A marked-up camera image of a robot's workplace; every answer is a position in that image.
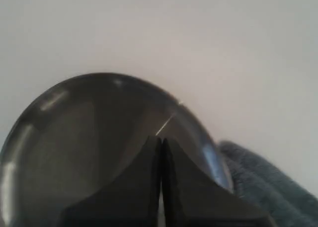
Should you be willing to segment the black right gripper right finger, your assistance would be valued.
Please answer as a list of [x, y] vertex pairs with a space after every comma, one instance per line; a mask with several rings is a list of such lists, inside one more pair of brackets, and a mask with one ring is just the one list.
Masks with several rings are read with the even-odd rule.
[[219, 186], [171, 139], [162, 143], [162, 192], [168, 227], [274, 227], [270, 215]]

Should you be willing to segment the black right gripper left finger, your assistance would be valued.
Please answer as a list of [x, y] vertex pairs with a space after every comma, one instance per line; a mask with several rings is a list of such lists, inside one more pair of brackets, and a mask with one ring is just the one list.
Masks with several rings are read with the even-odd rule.
[[156, 227], [161, 139], [148, 137], [123, 172], [93, 195], [65, 208], [59, 227]]

